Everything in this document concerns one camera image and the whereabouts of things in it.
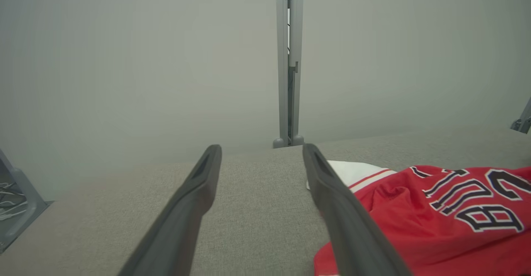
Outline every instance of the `red fabric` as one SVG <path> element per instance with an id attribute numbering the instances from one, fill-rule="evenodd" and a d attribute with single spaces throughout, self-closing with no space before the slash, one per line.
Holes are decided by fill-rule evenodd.
<path id="1" fill-rule="evenodd" d="M 355 192 L 415 275 L 531 273 L 531 167 L 416 166 Z M 330 243 L 315 275 L 338 274 Z"/>

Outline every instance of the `printed number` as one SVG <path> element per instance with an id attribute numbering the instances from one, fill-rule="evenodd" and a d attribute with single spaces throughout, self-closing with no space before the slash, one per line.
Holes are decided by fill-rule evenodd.
<path id="1" fill-rule="evenodd" d="M 433 194 L 435 194 L 440 187 L 442 187 L 444 184 L 448 183 L 449 181 L 453 180 L 456 176 L 466 176 L 468 174 L 468 171 L 464 169 L 455 170 L 454 172 L 448 174 L 443 179 L 438 181 L 431 189 L 429 190 L 423 190 L 426 197 L 431 197 Z"/>
<path id="2" fill-rule="evenodd" d="M 457 201 L 455 201 L 454 203 L 449 205 L 446 204 L 448 200 L 451 200 L 451 198 L 458 194 L 460 191 L 464 191 L 470 188 L 477 189 L 474 191 L 466 191 L 466 193 L 463 193 L 463 195 L 461 195 L 461 197 L 457 199 Z M 492 195 L 492 192 L 483 183 L 476 179 L 473 179 L 454 185 L 446 194 L 444 194 L 440 198 L 440 200 L 430 203 L 430 206 L 432 206 L 432 208 L 434 208 L 435 210 L 440 210 L 442 206 L 446 205 L 446 208 L 444 208 L 441 213 L 447 216 L 467 200 L 471 200 L 472 198 L 491 197 Z"/>
<path id="3" fill-rule="evenodd" d="M 491 187 L 508 200 L 522 200 L 522 198 L 514 190 L 507 189 L 504 185 L 509 185 L 515 189 L 531 193 L 531 184 L 527 180 L 504 170 L 491 169 L 485 174 L 485 176 Z"/>
<path id="4" fill-rule="evenodd" d="M 417 167 L 411 167 L 411 170 L 421 178 L 431 176 L 431 174 L 421 172 Z M 426 198 L 431 198 L 438 191 L 445 190 L 445 187 L 448 187 L 446 185 L 457 176 L 466 176 L 467 174 L 469 172 L 466 170 L 450 172 L 431 189 L 423 190 L 424 195 Z M 485 174 L 485 177 L 489 182 L 490 189 L 486 184 L 477 179 L 466 180 L 446 189 L 442 197 L 431 202 L 430 206 L 441 214 L 448 216 L 459 209 L 467 200 L 480 197 L 493 197 L 493 191 L 508 200 L 522 200 L 517 191 L 531 193 L 531 183 L 529 181 L 504 170 L 491 169 Z M 459 198 L 449 204 L 450 200 L 455 200 L 455 196 L 459 196 Z M 499 204 L 469 206 L 455 214 L 455 219 L 467 223 L 475 232 L 482 232 L 489 229 L 514 229 L 516 232 L 524 230 L 523 224 L 518 219 L 518 216 L 509 208 Z"/>
<path id="5" fill-rule="evenodd" d="M 498 204 L 470 206 L 457 213 L 455 218 L 470 225 L 474 232 L 489 229 L 516 229 L 516 232 L 524 230 L 516 214 Z"/>

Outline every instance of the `gray fabric surface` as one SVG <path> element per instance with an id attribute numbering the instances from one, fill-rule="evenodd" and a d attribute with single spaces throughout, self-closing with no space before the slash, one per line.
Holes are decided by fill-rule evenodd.
<path id="1" fill-rule="evenodd" d="M 394 170 L 531 166 L 531 137 L 509 129 L 434 130 L 318 146 L 327 159 Z M 0 256 L 0 274 L 117 274 L 193 165 L 136 169 L 73 191 Z M 192 274 L 312 274 L 313 256 L 328 234 L 305 182 L 300 146 L 225 156 Z"/>

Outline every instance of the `white wall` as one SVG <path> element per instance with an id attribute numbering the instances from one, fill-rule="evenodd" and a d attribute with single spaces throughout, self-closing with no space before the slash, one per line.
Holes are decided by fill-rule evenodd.
<path id="1" fill-rule="evenodd" d="M 509 127 L 531 97 L 531 0 L 304 0 L 306 142 Z"/>
<path id="2" fill-rule="evenodd" d="M 276 44 L 275 0 L 0 0 L 0 149 L 48 200 L 214 143 L 269 149 Z"/>

